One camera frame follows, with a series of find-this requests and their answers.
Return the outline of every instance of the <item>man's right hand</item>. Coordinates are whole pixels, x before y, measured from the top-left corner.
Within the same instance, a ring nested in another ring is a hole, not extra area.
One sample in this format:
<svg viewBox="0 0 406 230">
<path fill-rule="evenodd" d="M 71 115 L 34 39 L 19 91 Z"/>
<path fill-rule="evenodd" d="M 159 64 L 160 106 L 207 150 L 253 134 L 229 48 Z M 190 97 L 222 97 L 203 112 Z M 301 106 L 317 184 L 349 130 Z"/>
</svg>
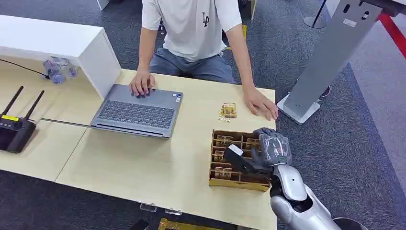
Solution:
<svg viewBox="0 0 406 230">
<path fill-rule="evenodd" d="M 137 74 L 131 81 L 130 93 L 134 93 L 136 96 L 146 95 L 149 93 L 148 88 L 152 88 L 155 85 L 155 78 L 148 70 L 138 70 Z"/>
</svg>

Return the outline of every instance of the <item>wooden tray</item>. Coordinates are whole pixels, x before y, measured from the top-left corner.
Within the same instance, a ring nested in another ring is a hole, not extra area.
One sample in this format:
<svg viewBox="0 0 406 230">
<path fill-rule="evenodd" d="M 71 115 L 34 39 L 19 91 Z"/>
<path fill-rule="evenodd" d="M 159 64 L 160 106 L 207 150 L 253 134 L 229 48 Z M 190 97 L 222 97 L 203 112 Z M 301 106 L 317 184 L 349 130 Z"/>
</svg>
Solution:
<svg viewBox="0 0 406 230">
<path fill-rule="evenodd" d="M 221 131 L 213 130 L 212 135 L 212 147 L 211 147 L 211 161 L 210 161 L 210 171 L 209 171 L 209 185 L 210 186 L 224 186 L 224 187 L 234 187 L 234 188 L 243 188 L 250 190 L 260 190 L 266 192 L 270 188 L 269 180 L 264 176 L 247 176 L 243 175 L 237 169 L 225 161 L 219 161 L 221 157 L 216 154 L 216 151 L 225 151 L 226 148 L 231 145 L 230 141 L 224 141 L 218 136 L 227 136 L 233 137 L 231 141 L 232 144 L 236 145 L 243 150 L 243 157 L 246 159 L 251 158 L 250 148 L 247 149 L 247 139 L 256 139 L 258 136 L 254 136 L 251 133 L 239 133 L 231 131 Z M 218 177 L 216 175 L 216 168 L 229 168 L 230 172 L 227 172 L 226 177 Z"/>
</svg>

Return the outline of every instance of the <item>gray kiosk stand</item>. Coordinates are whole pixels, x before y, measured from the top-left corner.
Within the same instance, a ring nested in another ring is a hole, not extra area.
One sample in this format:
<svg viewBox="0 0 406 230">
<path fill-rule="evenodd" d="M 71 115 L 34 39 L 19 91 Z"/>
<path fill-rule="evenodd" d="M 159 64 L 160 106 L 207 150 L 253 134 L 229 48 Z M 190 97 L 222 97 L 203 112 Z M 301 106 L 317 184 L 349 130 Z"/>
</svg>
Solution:
<svg viewBox="0 0 406 230">
<path fill-rule="evenodd" d="M 309 63 L 290 94 L 277 103 L 281 112 L 303 124 L 320 108 L 316 101 L 341 71 L 381 12 L 406 14 L 402 0 L 341 0 Z"/>
</svg>

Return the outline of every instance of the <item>wooden compartment box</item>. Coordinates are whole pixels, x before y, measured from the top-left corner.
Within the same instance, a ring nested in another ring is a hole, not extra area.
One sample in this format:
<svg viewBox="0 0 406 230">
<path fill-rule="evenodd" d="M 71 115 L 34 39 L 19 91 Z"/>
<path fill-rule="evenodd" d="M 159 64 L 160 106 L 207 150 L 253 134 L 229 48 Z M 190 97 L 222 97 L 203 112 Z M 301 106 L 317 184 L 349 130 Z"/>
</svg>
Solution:
<svg viewBox="0 0 406 230">
<path fill-rule="evenodd" d="M 209 185 L 267 191 L 270 183 L 266 177 L 243 175 L 225 161 L 223 153 L 231 144 L 242 149 L 244 152 L 242 156 L 246 159 L 252 159 L 250 151 L 252 146 L 260 153 L 258 136 L 251 133 L 213 130 Z"/>
</svg>

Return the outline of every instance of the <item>laptop keyboard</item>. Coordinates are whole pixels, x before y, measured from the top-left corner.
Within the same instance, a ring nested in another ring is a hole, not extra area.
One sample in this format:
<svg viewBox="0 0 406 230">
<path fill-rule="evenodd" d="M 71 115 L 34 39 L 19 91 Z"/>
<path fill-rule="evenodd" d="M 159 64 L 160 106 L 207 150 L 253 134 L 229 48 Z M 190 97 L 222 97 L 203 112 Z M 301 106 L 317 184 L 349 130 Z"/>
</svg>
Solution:
<svg viewBox="0 0 406 230">
<path fill-rule="evenodd" d="M 174 109 L 107 100 L 98 118 L 168 129 Z"/>
</svg>

